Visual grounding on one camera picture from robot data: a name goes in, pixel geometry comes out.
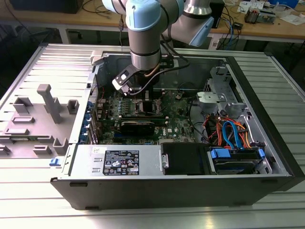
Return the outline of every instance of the green circuit board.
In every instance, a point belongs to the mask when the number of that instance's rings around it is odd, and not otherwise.
[[[159,145],[162,142],[194,142],[194,133],[188,121],[188,97],[180,92],[166,92],[155,99],[160,112],[153,119],[139,117],[141,99],[123,98],[120,94],[104,98],[98,109],[98,121],[102,124],[101,145]],[[122,122],[152,122],[154,133],[150,136],[123,136]]]

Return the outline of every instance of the warning label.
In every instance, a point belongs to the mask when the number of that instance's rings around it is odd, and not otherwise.
[[[138,175],[138,150],[106,150],[104,160],[104,175]]]

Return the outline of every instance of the black box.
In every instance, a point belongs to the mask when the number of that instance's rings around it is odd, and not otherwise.
[[[224,10],[224,1],[223,0],[211,0],[210,7],[212,9],[211,16],[214,18],[214,23],[212,28],[217,29],[221,14]]]
[[[83,0],[10,0],[15,10],[77,13]]]

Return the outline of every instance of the electronics equipment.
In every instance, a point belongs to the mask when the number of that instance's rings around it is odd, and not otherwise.
[[[233,28],[237,29],[237,30],[241,30],[243,28],[243,26],[244,26],[243,24],[238,23],[238,22],[233,23]]]
[[[276,5],[277,3],[279,3],[280,5],[286,5],[291,8],[295,8],[299,2],[298,0],[268,0],[268,1],[272,5]]]
[[[131,61],[117,51],[99,49],[90,103],[80,103],[51,179],[73,208],[251,205],[304,179],[233,58],[188,51],[190,66],[160,77],[146,100],[112,87]]]
[[[217,29],[221,15],[224,10],[224,1],[223,0],[211,0],[210,7],[212,9],[211,16],[214,18],[214,23],[213,23],[212,28]]]
[[[256,22],[273,24],[275,18],[275,13],[270,10],[259,10],[250,7],[244,17],[244,21],[251,24],[255,24]]]
[[[15,10],[77,13],[83,0],[10,0]]]

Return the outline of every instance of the blue cable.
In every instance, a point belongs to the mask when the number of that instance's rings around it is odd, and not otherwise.
[[[228,50],[230,47],[231,47],[231,45],[232,45],[232,39],[233,39],[233,27],[232,27],[232,24],[230,23],[230,21],[229,20],[227,20],[227,19],[224,19],[227,23],[229,23],[230,24],[230,31],[231,31],[231,37],[230,37],[230,41],[229,41],[229,45],[226,47],[226,50]]]
[[[224,136],[224,140],[229,144],[229,146],[231,147],[231,149],[234,149],[234,145],[229,141],[229,139],[227,138],[227,134],[225,131],[226,126],[230,124],[233,128],[233,132],[234,132],[234,137],[235,137],[235,142],[236,142],[236,146],[237,148],[243,149],[243,145],[241,143],[241,141],[238,138],[238,130],[235,126],[235,124],[232,121],[226,121],[223,125],[223,136]]]

